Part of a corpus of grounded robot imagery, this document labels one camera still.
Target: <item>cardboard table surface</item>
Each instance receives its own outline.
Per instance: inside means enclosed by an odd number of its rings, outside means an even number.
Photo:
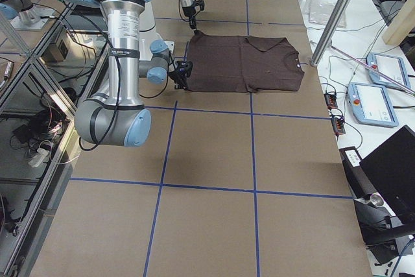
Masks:
[[[305,71],[299,92],[169,84],[145,101],[144,146],[81,154],[32,277],[372,275],[297,0],[205,2],[206,34],[286,36]],[[193,32],[178,0],[152,6],[185,58]]]

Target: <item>white label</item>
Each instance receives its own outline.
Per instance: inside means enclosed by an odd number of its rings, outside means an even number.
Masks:
[[[111,38],[126,38],[138,40],[139,20],[119,12],[108,15],[108,26]]]
[[[346,151],[346,156],[348,157],[352,166],[354,167],[360,166],[361,159],[359,158],[359,156],[357,155],[354,149],[350,151]]]

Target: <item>sticker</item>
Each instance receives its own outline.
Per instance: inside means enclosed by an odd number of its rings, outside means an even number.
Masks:
[[[352,166],[358,167],[361,165],[361,159],[359,158],[359,155],[357,155],[354,149],[350,151],[346,151],[346,156],[348,157]]]
[[[140,59],[140,51],[124,49],[124,48],[113,48],[110,51],[110,56],[116,56],[118,58],[138,58]]]
[[[139,20],[135,16],[128,16],[116,11],[108,14],[110,38],[139,39]]]

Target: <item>brown t-shirt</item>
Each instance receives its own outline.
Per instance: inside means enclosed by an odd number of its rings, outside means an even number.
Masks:
[[[286,38],[209,36],[197,30],[187,59],[190,91],[298,91],[304,72],[298,51]]]

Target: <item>metal pole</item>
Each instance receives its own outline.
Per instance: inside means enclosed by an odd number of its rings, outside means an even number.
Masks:
[[[22,39],[22,37],[16,32],[14,27],[0,12],[0,30],[4,32],[6,37],[12,42],[12,44],[19,49],[20,53],[28,56],[30,54],[30,48]]]
[[[338,22],[342,17],[343,12],[348,6],[350,0],[337,0],[336,6],[333,9],[333,13],[330,15],[329,21],[323,31],[322,37],[317,44],[316,50],[314,51],[313,57],[311,58],[311,65],[317,66],[320,62],[325,49],[327,48],[328,43],[333,37],[333,34],[336,30]]]

